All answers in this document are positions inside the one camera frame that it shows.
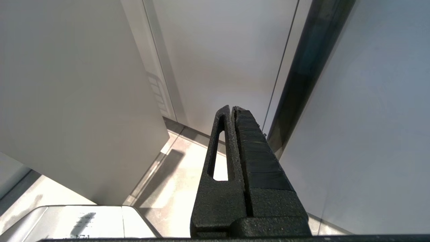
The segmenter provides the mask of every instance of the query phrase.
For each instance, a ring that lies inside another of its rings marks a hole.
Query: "cabinet door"
[[[0,152],[104,205],[168,139],[119,1],[0,3]]]

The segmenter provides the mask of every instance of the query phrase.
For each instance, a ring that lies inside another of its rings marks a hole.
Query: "white wall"
[[[2,198],[30,169],[0,152],[0,198]]]
[[[430,231],[430,2],[357,1],[280,162],[352,233]]]
[[[145,0],[178,122],[210,134],[224,105],[263,127],[297,0]]]

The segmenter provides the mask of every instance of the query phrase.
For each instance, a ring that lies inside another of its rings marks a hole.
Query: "floor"
[[[169,140],[124,205],[137,208],[163,237],[189,237],[190,216],[209,138],[165,119]],[[219,144],[214,179],[227,180],[225,145]],[[43,205],[94,204],[55,181],[40,176],[0,217],[0,234],[31,210]],[[343,235],[310,215],[313,235]]]

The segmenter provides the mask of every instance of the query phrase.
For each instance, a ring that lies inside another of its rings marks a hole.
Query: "white cabinet panel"
[[[121,0],[161,114],[176,120],[142,1]]]
[[[0,151],[99,203],[168,139],[119,1],[0,3]]]

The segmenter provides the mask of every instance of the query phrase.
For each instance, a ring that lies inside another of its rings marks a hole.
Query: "textured black plastic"
[[[225,132],[228,181],[213,180]],[[190,222],[192,238],[311,236],[308,217],[251,112],[218,110]]]
[[[312,236],[308,216],[251,112],[233,108],[245,183],[247,217],[230,236]]]
[[[228,181],[213,179],[219,134],[224,131]],[[202,176],[190,221],[190,234],[198,237],[226,237],[232,222],[246,217],[244,183],[236,134],[230,108],[218,110],[203,165]]]
[[[41,242],[425,242],[430,235],[346,235],[314,237],[216,238],[216,239],[42,239]]]

